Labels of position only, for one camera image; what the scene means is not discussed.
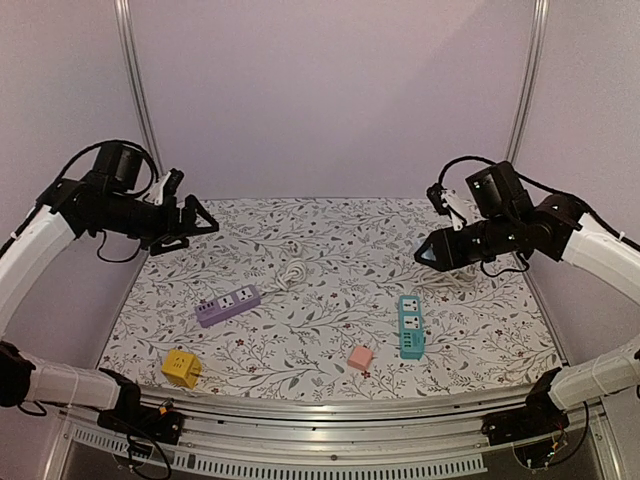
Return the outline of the pink charger plug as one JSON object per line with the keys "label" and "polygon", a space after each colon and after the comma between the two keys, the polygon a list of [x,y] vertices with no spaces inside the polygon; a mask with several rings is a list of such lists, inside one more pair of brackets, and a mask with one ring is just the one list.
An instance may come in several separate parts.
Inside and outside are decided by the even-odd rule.
{"label": "pink charger plug", "polygon": [[351,368],[366,371],[373,361],[374,353],[365,346],[357,345],[347,359],[347,365]]}

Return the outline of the yellow cube socket adapter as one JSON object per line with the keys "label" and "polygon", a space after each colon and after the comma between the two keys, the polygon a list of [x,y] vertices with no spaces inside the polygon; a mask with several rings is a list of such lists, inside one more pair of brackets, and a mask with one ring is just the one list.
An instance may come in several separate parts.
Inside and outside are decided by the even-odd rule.
{"label": "yellow cube socket adapter", "polygon": [[173,385],[194,389],[202,372],[197,356],[180,349],[171,349],[162,366],[161,372]]}

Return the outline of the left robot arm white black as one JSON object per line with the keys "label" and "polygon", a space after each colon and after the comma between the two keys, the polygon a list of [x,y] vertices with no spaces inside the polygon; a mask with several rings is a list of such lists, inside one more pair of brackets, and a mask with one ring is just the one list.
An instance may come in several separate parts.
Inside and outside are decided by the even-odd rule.
{"label": "left robot arm white black", "polygon": [[192,238],[219,224],[193,195],[178,199],[184,174],[160,173],[141,145],[102,140],[73,155],[39,194],[26,218],[1,247],[1,406],[43,416],[49,406],[86,408],[103,429],[151,443],[176,444],[184,417],[165,400],[144,405],[140,386],[110,369],[87,369],[46,360],[14,345],[17,321],[44,305],[55,274],[63,276],[51,298],[57,313],[75,319],[93,310],[76,295],[85,292],[74,244],[87,237],[120,235],[135,242],[136,255],[159,256],[189,247]]}

